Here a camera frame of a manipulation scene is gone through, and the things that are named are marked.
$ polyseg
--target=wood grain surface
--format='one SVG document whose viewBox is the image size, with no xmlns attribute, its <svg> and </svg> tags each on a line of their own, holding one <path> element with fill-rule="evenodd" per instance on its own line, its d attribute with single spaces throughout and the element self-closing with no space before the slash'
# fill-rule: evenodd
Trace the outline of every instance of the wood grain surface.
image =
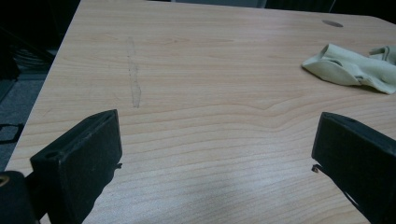
<svg viewBox="0 0 396 224">
<path fill-rule="evenodd" d="M 123 166 L 85 223 L 367 223 L 311 172 L 318 119 L 396 138 L 396 95 L 301 63 L 328 43 L 368 55 L 395 36 L 363 16 L 82 0 L 7 169 L 28 175 L 41 148 L 118 109 Z"/>
</svg>

